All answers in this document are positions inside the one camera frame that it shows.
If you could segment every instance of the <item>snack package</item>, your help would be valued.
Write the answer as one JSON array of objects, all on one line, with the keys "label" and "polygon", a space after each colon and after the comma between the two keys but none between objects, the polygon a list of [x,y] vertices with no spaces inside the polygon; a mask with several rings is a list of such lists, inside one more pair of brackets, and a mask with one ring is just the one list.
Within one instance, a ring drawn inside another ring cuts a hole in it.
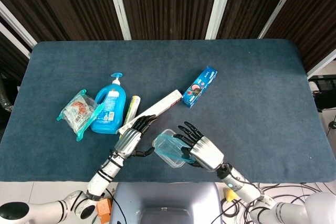
[{"label": "snack package", "polygon": [[86,95],[86,90],[83,89],[62,109],[56,120],[65,119],[77,135],[77,142],[79,142],[83,138],[84,131],[103,108],[103,103],[98,105],[94,99]]}]

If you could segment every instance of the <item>dark blue felt surface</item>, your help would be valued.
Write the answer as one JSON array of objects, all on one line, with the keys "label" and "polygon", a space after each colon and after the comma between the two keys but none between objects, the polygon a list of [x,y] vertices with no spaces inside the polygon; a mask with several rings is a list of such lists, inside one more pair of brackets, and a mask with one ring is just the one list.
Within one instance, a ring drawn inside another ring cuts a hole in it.
[{"label": "dark blue felt surface", "polygon": [[[42,42],[33,51],[4,138],[0,180],[89,181],[118,137],[88,130],[81,142],[56,117],[81,89],[95,96],[122,72],[140,112],[184,92],[205,66],[218,71],[198,102],[160,116],[139,148],[166,128],[192,122],[252,182],[326,182],[336,162],[322,129],[297,47],[287,40]],[[215,173],[172,169],[156,154],[132,157],[116,181],[218,181]]]}]

